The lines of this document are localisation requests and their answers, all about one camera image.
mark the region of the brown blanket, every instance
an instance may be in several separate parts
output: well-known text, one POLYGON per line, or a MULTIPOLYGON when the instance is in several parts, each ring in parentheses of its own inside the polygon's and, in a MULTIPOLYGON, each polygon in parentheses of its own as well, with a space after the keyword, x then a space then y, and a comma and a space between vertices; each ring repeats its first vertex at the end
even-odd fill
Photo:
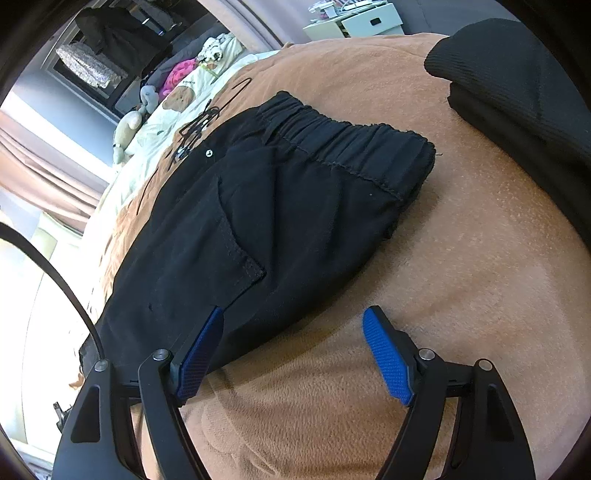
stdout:
MULTIPOLYGON (((242 69, 251 85, 213 125, 279 90, 337 120, 385 122, 435 143, 436 166, 394 237, 323 312, 208 375, 183 408, 213 479, 374 478, 405 409, 388 396, 361 331, 382 306, 418 346, 444 359, 493 360, 528 435, 539 479, 572 448, 591 412, 591 258, 571 225, 501 150, 447 105, 449 84, 423 60, 441 38, 327 40, 242 69)), ((123 211, 104 285, 150 214, 161 168, 123 211)), ((441 470, 449 402, 428 478, 441 470)), ((157 478, 145 425, 141 448, 157 478)))

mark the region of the hanging jacket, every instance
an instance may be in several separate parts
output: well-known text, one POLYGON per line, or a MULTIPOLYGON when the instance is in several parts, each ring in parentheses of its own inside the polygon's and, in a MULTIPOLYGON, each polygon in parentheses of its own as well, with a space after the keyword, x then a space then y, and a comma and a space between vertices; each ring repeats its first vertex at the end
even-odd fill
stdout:
POLYGON ((168 42, 141 24, 125 8, 85 8, 75 18, 85 43, 127 73, 140 76, 168 42))
POLYGON ((56 53, 62 62, 88 85, 107 88, 110 84, 116 85, 121 81, 117 73, 93 55, 88 45, 79 42, 62 45, 56 53))

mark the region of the drawer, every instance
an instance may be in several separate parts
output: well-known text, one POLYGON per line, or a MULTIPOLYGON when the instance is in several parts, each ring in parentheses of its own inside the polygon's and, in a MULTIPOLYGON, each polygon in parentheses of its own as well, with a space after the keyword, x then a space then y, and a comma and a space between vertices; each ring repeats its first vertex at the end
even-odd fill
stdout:
POLYGON ((402 25, 393 4, 372 8, 343 20, 343 27, 351 37, 371 37, 402 25))

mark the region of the plush toy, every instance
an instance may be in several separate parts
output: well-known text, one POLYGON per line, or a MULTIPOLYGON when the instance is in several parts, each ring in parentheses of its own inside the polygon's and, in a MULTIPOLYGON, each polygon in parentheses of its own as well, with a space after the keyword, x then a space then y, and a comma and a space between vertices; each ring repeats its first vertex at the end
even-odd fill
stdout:
POLYGON ((125 114, 119 121, 113 135, 113 165, 124 164, 129 160, 125 155, 125 149, 141 126, 142 114, 138 111, 125 114))
POLYGON ((142 115, 145 115, 146 113, 148 115, 152 115, 154 110, 156 110, 158 107, 158 102, 160 101, 158 93, 156 92, 156 88, 152 85, 144 85, 141 88, 139 91, 139 99, 142 102, 142 105, 139 107, 138 111, 142 115))

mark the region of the black cable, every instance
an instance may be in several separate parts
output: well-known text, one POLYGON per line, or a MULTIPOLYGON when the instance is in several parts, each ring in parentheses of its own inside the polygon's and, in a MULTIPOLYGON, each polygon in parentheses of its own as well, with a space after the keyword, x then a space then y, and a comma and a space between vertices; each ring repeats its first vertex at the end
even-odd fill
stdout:
POLYGON ((92 323, 92 320, 86 313, 86 310, 80 301, 78 301, 76 298, 76 295, 74 295, 74 292, 72 292, 72 289, 63 279, 60 273, 49 262, 49 260, 46 259, 29 240, 23 237, 14 228, 2 222, 0 222, 0 239, 7 241, 9 244, 14 245, 16 248, 22 251, 27 257, 33 260, 35 265, 37 265, 47 275, 49 275, 49 277, 57 284, 58 287, 60 287, 67 299, 70 300, 72 305, 74 305, 74 308, 82 318, 82 321, 85 323, 86 328, 88 328, 90 336, 95 342, 96 350, 99 352, 99 359, 103 360, 105 358, 105 350, 103 349, 103 344, 100 341, 99 334, 96 331, 94 323, 92 323))

